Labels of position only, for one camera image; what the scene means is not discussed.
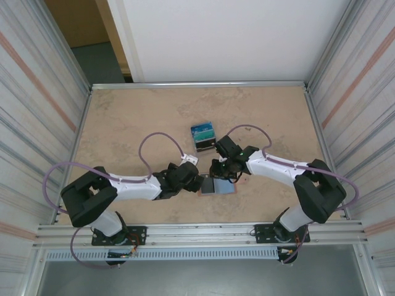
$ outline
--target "cable connector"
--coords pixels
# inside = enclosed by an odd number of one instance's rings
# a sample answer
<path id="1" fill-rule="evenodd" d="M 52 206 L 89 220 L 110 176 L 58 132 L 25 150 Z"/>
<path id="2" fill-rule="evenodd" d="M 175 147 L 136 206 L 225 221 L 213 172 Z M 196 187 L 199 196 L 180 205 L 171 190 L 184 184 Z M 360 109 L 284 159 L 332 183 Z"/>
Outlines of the cable connector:
<path id="1" fill-rule="evenodd" d="M 222 157 L 220 155 L 220 158 L 218 160 L 219 160 L 219 162 L 226 162 L 227 158 L 226 157 Z"/>
<path id="2" fill-rule="evenodd" d="M 190 155 L 190 154 L 184 154 L 183 156 L 181 156 L 181 159 L 182 159 L 182 161 L 181 161 L 180 165 L 182 165 L 183 163 L 186 163 L 186 162 L 190 162 L 193 165 L 197 165 L 198 161 L 199 161 L 199 159 L 197 157 Z"/>

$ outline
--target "orange stripe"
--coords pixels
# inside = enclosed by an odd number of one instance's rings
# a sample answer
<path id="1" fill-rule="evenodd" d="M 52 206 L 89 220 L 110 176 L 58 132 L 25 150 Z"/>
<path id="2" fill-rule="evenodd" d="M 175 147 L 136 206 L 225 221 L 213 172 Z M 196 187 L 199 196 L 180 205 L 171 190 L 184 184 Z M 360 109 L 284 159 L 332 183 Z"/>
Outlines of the orange stripe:
<path id="1" fill-rule="evenodd" d="M 8 42 L 7 38 L 0 32 L 0 44 L 1 46 L 8 52 L 8 54 L 12 57 L 12 59 L 17 63 L 17 65 L 22 69 L 25 75 L 30 79 L 30 81 L 35 85 L 38 91 L 44 96 L 44 98 L 50 103 L 50 105 L 55 109 L 55 111 L 62 117 L 62 119 L 66 122 L 66 124 L 72 129 L 72 131 L 76 131 L 77 127 L 73 124 L 73 122 L 69 119 L 69 117 L 64 113 L 64 111 L 59 107 L 54 98 L 51 96 L 49 91 L 45 88 L 45 86 L 40 82 L 37 76 L 33 73 L 32 70 L 28 67 L 28 65 L 22 60 L 20 55 L 16 52 L 16 50 L 12 47 L 11 43 Z"/>
<path id="2" fill-rule="evenodd" d="M 339 108 L 344 104 L 344 102 L 348 99 L 351 93 L 355 90 L 355 88 L 361 82 L 362 78 L 366 75 L 366 73 L 368 73 L 368 71 L 377 63 L 378 59 L 384 54 L 384 52 L 391 45 L 394 39 L 395 39 L 395 27 L 391 30 L 391 32 L 389 32 L 387 37 L 383 40 L 380 46 L 376 49 L 375 53 L 371 56 L 364 69 L 359 73 L 357 78 L 347 88 L 346 92 L 341 96 L 339 102 L 337 102 L 336 105 L 333 107 L 328 117 L 326 117 L 326 119 L 322 122 L 323 128 L 325 128 L 328 125 L 332 117 L 336 114 Z"/>
<path id="3" fill-rule="evenodd" d="M 365 228 L 367 236 L 395 229 L 395 217 Z"/>
<path id="4" fill-rule="evenodd" d="M 11 236 L 21 237 L 22 239 L 28 239 L 30 241 L 36 239 L 35 233 L 3 222 L 0 222 L 0 232 L 9 234 Z"/>

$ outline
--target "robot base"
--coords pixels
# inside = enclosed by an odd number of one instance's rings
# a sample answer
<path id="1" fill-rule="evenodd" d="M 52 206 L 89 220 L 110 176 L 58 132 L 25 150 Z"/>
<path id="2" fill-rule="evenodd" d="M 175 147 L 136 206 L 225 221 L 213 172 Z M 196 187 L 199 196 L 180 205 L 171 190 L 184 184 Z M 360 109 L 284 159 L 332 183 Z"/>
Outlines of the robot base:
<path id="1" fill-rule="evenodd" d="M 293 252 L 295 252 L 296 251 L 296 249 L 297 249 L 297 247 L 287 247 L 286 248 L 287 250 L 292 250 Z M 277 252 L 278 252 L 278 259 L 277 259 L 277 261 L 279 261 L 279 262 L 282 262 L 282 261 L 285 261 L 286 259 L 288 259 L 289 258 L 289 256 L 291 255 L 291 254 L 289 254 L 289 253 L 283 253 L 282 252 L 282 250 L 283 250 L 283 248 L 277 248 Z M 296 259 L 297 259 L 297 256 L 299 255 L 299 253 L 296 253 L 291 259 L 289 259 L 286 263 L 284 263 L 284 264 L 291 264 L 292 262 L 294 262 Z"/>
<path id="2" fill-rule="evenodd" d="M 255 232 L 255 239 L 257 244 L 275 244 L 279 242 L 289 242 L 290 244 L 296 244 L 296 238 L 298 237 L 299 240 L 301 241 L 304 233 L 306 231 L 306 227 L 302 226 L 298 228 L 292 235 L 289 236 L 289 240 L 287 241 L 281 241 L 277 237 L 275 231 L 274 231 L 274 224 L 268 225 L 268 224 L 256 224 L 254 225 L 254 232 Z M 306 238 L 304 242 L 310 242 L 310 234 L 308 233 L 306 235 Z"/>
<path id="3" fill-rule="evenodd" d="M 126 226 L 128 231 L 121 231 L 116 237 L 107 237 L 100 230 L 94 229 L 92 245 L 145 245 L 147 238 L 146 226 Z"/>

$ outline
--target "white wall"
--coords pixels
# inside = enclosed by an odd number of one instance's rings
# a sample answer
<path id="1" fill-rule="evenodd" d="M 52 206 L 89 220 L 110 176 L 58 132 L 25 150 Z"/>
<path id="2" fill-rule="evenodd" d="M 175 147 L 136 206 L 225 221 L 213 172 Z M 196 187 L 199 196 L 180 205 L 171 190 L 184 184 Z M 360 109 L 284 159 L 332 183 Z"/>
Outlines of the white wall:
<path id="1" fill-rule="evenodd" d="M 108 0 L 136 82 L 304 80 L 349 0 Z"/>

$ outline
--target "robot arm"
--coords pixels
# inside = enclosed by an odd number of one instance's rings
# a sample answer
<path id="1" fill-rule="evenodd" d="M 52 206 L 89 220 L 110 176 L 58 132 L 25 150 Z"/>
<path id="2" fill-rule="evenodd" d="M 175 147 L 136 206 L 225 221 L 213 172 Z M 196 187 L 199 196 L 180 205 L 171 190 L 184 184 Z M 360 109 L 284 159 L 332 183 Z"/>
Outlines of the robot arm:
<path id="1" fill-rule="evenodd" d="M 147 176 L 118 176 L 108 174 L 102 166 L 99 170 L 118 181 L 104 178 L 91 171 L 63 188 L 61 192 L 65 207 L 74 227 L 90 225 L 111 238 L 115 244 L 126 236 L 125 223 L 118 213 L 106 210 L 116 200 L 169 199 L 182 189 L 197 192 L 203 182 L 196 168 L 198 159 L 184 155 L 179 166 L 170 163 L 166 170 Z M 143 183 L 128 183 L 128 180 L 141 180 Z"/>
<path id="2" fill-rule="evenodd" d="M 274 222 L 275 235 L 280 241 L 287 241 L 303 225 L 325 223 L 346 197 L 346 191 L 336 178 L 300 169 L 312 167 L 330 171 L 321 160 L 305 163 L 264 156 L 256 147 L 247 146 L 243 150 L 229 136 L 219 140 L 215 148 L 220 159 L 213 159 L 211 177 L 238 180 L 241 173 L 246 173 L 265 176 L 295 188 L 299 205 L 287 208 Z"/>

